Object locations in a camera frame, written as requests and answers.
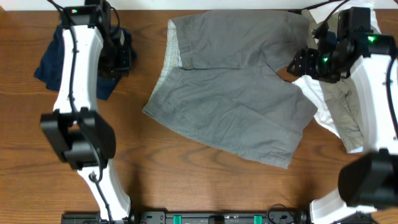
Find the grey shorts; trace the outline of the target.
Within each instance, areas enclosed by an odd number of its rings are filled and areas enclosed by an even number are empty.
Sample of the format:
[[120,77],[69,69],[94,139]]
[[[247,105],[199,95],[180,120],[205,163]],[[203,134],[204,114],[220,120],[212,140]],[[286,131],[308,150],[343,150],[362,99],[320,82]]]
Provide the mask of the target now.
[[288,168],[317,107],[278,71],[306,46],[308,28],[304,16],[272,10],[169,20],[164,66],[143,112],[186,138]]

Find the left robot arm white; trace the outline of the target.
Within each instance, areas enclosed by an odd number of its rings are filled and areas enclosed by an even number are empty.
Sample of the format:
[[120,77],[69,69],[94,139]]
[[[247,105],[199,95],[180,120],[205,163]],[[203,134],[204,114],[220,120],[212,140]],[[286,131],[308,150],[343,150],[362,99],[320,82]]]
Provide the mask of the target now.
[[132,50],[119,26],[111,27],[116,9],[107,1],[55,8],[63,29],[62,79],[52,113],[42,114],[40,127],[57,157],[88,184],[99,211],[66,212],[62,223],[135,223],[131,199],[114,166],[116,137],[99,114],[98,77],[127,75]]

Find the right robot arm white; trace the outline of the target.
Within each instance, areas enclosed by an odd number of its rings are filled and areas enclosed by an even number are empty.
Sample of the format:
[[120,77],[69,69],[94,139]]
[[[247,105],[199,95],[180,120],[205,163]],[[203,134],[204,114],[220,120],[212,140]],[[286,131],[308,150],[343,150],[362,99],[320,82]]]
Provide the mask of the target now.
[[397,206],[397,47],[371,29],[368,7],[336,6],[337,31],[314,29],[316,49],[299,50],[290,74],[327,83],[353,81],[363,120],[363,155],[341,169],[337,188],[297,212],[294,223],[372,223],[372,213]]

